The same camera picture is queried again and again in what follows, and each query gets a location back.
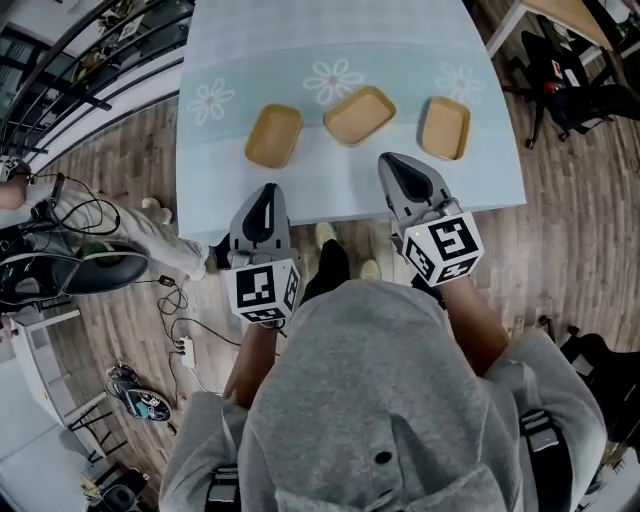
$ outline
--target pants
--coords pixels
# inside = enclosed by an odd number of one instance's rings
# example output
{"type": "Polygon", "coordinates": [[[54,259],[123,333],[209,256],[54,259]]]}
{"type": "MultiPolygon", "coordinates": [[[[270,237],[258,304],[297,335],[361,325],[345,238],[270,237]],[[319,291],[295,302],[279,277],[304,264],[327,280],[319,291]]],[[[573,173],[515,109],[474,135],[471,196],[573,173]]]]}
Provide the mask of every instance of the pants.
{"type": "MultiPolygon", "coordinates": [[[[332,292],[342,283],[351,279],[349,275],[349,256],[335,240],[329,240],[322,246],[318,273],[309,281],[304,290],[300,305],[323,293],[332,292]]],[[[438,301],[442,309],[446,309],[442,295],[435,288],[431,288],[419,275],[411,281],[411,286],[431,295],[438,301]]]]}
{"type": "MultiPolygon", "coordinates": [[[[62,219],[75,206],[91,199],[91,195],[82,185],[66,183],[54,212],[58,219],[62,219]]],[[[148,216],[136,208],[109,202],[120,214],[120,226],[115,233],[107,236],[72,233],[72,245],[80,246],[91,240],[126,241],[137,244],[151,259],[189,275],[194,281],[204,278],[205,261],[209,256],[209,248],[206,245],[181,240],[168,226],[159,224],[157,221],[163,215],[160,210],[150,210],[150,216],[148,216]]],[[[115,220],[116,213],[108,204],[92,202],[78,208],[64,222],[76,229],[86,229],[88,226],[100,224],[87,231],[101,233],[113,229],[115,220]],[[103,215],[102,222],[100,222],[100,209],[103,215]]]]}

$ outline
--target extension cord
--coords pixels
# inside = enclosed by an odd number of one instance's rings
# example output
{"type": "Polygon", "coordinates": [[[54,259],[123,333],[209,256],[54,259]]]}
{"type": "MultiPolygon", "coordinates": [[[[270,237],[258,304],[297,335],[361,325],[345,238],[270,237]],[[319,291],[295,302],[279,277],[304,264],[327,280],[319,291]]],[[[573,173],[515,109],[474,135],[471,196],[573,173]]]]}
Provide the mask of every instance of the extension cord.
{"type": "Polygon", "coordinates": [[[196,367],[196,352],[193,348],[193,340],[189,336],[182,336],[180,341],[183,343],[182,351],[182,364],[187,368],[195,368],[196,367]]]}

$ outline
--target white flower pattern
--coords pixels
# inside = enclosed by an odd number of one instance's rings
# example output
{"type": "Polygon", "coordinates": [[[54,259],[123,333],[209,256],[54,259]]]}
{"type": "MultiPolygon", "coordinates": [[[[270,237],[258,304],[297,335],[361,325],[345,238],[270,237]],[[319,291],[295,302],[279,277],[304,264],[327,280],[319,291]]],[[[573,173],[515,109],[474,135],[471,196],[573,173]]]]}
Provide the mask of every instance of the white flower pattern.
{"type": "Polygon", "coordinates": [[[451,64],[440,64],[443,76],[436,79],[436,87],[446,89],[451,99],[460,103],[482,105],[480,92],[485,87],[482,82],[473,78],[473,72],[468,66],[460,66],[456,70],[451,64]]]}
{"type": "Polygon", "coordinates": [[[314,62],[313,71],[318,76],[307,78],[302,86],[309,90],[320,89],[316,96],[316,101],[320,105],[328,105],[334,101],[334,98],[344,98],[353,91],[353,86],[361,84],[364,80],[362,74],[348,72],[349,61],[347,59],[338,59],[333,68],[326,62],[314,62]]]}
{"type": "Polygon", "coordinates": [[[225,91],[224,78],[217,78],[211,88],[204,84],[199,85],[196,94],[199,99],[190,102],[187,110],[196,114],[196,124],[202,126],[209,116],[217,120],[224,117],[224,109],[221,103],[233,98],[235,92],[230,89],[225,91]]]}

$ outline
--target wooden tray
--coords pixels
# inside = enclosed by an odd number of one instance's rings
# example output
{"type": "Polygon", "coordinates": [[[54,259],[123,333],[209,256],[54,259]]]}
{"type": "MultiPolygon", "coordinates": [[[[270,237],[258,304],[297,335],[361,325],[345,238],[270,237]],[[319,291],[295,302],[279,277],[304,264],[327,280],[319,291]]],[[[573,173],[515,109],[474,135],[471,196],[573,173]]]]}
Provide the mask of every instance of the wooden tray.
{"type": "Polygon", "coordinates": [[[471,112],[467,107],[436,96],[424,121],[422,149],[442,160],[459,160],[467,147],[470,127],[471,112]]]}
{"type": "Polygon", "coordinates": [[[354,147],[387,124],[396,106],[372,85],[358,89],[324,115],[324,124],[340,144],[354,147]]]}
{"type": "Polygon", "coordinates": [[[262,109],[244,149],[252,162],[282,169],[289,162],[302,129],[302,116],[292,107],[271,103],[262,109]]]}

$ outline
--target light blue tablecloth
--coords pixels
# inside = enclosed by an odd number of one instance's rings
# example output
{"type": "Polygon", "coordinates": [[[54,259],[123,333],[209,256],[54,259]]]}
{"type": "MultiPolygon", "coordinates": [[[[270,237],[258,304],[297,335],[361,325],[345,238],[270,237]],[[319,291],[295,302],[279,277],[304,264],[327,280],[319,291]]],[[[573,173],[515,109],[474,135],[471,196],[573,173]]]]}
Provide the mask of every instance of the light blue tablecloth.
{"type": "Polygon", "coordinates": [[[460,0],[197,3],[178,121],[182,236],[216,243],[246,197],[269,181],[283,188],[293,224],[386,215],[377,180],[384,151],[433,165],[468,208],[525,202],[504,98],[460,0]],[[322,118],[363,85],[383,90],[397,115],[367,143],[347,149],[328,135],[322,118]],[[458,162],[434,159],[418,145],[419,121],[433,96],[472,111],[469,145],[458,162]],[[280,171],[244,157],[269,103],[296,107],[304,122],[280,171]]]}

